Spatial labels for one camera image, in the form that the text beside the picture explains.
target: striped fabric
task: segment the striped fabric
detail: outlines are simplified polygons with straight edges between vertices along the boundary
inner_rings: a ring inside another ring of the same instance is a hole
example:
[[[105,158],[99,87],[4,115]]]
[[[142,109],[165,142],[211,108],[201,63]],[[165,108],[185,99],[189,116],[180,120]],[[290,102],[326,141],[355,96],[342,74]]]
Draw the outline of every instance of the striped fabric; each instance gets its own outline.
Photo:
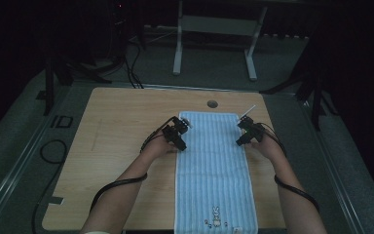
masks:
[[[176,165],[175,233],[257,233],[257,217],[239,117],[181,112],[193,128]]]

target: hand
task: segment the hand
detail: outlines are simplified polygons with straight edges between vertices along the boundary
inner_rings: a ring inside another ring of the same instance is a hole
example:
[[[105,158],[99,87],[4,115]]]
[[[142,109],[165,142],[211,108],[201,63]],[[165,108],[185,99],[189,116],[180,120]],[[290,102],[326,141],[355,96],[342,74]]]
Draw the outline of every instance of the hand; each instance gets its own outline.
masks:
[[[277,139],[274,134],[266,129],[265,134],[261,142],[252,142],[251,147],[257,149],[264,157],[273,161],[279,157],[284,157],[284,152],[277,142],[273,140]]]
[[[177,148],[166,141],[163,132],[158,131],[150,140],[150,142],[145,145],[144,150],[141,152],[142,155],[151,157],[152,159],[157,159],[168,152],[174,151]]]

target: person's left hand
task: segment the person's left hand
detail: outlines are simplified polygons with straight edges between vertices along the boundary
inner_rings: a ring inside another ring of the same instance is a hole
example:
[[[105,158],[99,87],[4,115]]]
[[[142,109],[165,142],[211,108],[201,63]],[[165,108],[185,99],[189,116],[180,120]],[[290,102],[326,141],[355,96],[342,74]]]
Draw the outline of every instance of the person's left hand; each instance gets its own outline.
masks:
[[[164,138],[163,132],[158,131],[152,137],[150,142],[148,142],[147,145],[145,145],[145,148],[141,152],[141,154],[156,159],[174,150],[177,150],[175,145],[173,145],[172,143],[168,143]]]

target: wooden tabletop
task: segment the wooden tabletop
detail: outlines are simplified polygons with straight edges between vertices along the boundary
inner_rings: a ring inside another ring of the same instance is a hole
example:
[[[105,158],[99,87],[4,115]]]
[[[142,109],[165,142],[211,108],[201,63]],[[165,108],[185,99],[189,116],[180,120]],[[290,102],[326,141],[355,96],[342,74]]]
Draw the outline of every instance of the wooden tabletop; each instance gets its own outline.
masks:
[[[209,100],[218,103],[207,106]],[[143,141],[180,111],[229,112],[272,126],[261,95],[242,92],[96,88],[56,184],[44,216],[47,230],[79,230],[95,193],[114,181],[138,155]],[[271,163],[255,150],[246,150],[259,228],[283,228],[279,195]],[[171,230],[175,213],[176,153],[157,159],[143,181],[127,230]]]

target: person's right arm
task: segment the person's right arm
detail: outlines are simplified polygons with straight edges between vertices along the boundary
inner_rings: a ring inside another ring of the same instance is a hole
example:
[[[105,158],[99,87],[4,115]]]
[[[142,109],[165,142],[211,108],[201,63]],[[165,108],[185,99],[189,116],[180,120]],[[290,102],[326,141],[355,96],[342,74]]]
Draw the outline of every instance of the person's right arm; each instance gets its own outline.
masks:
[[[263,136],[261,142],[252,142],[252,147],[271,161],[276,176],[283,183],[304,191],[281,147],[270,138],[274,136],[270,132],[267,134]],[[281,186],[278,186],[278,190],[288,233],[326,233],[321,217],[311,201]]]

